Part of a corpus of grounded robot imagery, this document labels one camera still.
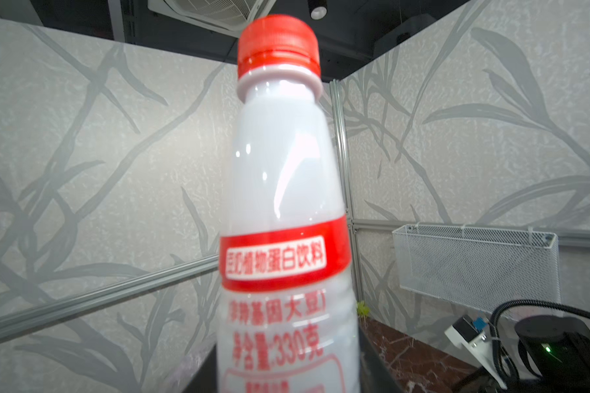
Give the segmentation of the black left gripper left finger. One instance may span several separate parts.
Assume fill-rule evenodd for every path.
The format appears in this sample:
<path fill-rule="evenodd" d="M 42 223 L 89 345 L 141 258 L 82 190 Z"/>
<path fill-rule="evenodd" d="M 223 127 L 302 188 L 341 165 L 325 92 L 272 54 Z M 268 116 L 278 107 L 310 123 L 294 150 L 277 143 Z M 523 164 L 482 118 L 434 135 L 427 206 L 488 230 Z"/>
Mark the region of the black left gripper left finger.
<path fill-rule="evenodd" d="M 189 361 L 189 380 L 183 393 L 218 392 L 217 345 L 203 347 L 187 356 Z"/>

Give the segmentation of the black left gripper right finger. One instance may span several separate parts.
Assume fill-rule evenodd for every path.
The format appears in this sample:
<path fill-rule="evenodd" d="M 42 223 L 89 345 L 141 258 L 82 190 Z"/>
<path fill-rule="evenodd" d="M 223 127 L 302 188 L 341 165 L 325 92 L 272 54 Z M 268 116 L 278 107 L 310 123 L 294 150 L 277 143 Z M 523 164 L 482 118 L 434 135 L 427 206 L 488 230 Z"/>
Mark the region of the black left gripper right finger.
<path fill-rule="evenodd" d="M 403 393 L 362 327 L 359 327 L 359 345 L 361 392 Z"/>

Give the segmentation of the white bottle red cap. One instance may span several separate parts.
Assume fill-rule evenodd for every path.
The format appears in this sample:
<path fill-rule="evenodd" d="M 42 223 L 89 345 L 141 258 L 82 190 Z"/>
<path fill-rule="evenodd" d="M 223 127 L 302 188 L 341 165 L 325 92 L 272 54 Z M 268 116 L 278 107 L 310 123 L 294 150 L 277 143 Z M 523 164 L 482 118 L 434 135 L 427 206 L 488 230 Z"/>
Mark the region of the white bottle red cap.
<path fill-rule="evenodd" d="M 352 254 L 313 30 L 286 15 L 250 24 L 237 93 L 221 205 L 217 387 L 358 392 Z"/>

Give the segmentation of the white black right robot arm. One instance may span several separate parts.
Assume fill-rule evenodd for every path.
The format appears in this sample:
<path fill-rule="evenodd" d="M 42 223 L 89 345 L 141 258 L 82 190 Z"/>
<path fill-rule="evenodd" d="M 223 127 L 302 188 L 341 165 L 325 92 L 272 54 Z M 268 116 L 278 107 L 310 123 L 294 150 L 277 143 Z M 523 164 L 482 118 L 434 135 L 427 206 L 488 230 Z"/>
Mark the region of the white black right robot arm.
<path fill-rule="evenodd" d="M 574 317 L 536 315 L 514 327 L 518 355 L 533 377 L 505 387 L 493 361 L 493 339 L 484 319 L 463 316 L 445 334 L 480 367 L 452 386 L 453 392 L 590 392 L 590 329 Z"/>

